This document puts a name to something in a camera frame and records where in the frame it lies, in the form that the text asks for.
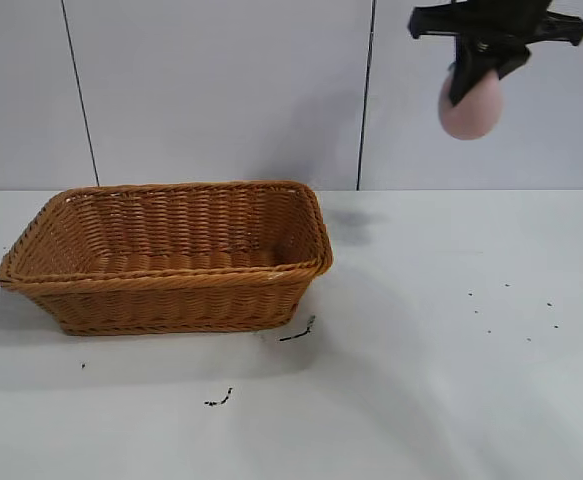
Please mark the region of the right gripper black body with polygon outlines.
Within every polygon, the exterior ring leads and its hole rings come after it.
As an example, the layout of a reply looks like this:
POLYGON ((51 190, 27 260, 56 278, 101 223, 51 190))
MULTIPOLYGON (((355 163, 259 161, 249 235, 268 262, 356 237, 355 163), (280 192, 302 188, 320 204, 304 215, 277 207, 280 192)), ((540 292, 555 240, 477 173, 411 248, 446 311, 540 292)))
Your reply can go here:
POLYGON ((580 45, 583 19, 553 12, 550 5, 550 0, 473 0, 416 7, 408 30, 415 39, 465 36, 485 44, 556 41, 580 45))

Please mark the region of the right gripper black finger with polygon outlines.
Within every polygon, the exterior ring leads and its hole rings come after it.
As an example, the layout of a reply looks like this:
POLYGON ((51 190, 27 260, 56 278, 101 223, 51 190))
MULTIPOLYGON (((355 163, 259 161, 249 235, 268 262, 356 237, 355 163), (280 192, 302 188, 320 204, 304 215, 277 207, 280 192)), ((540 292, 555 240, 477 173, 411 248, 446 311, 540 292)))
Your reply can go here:
POLYGON ((493 69, 490 47, 471 38, 455 39, 455 61, 448 98, 457 106, 483 77, 493 69))
POLYGON ((530 50, 525 46, 505 46, 495 52, 495 70, 498 78, 503 79, 515 70, 526 65, 530 50))

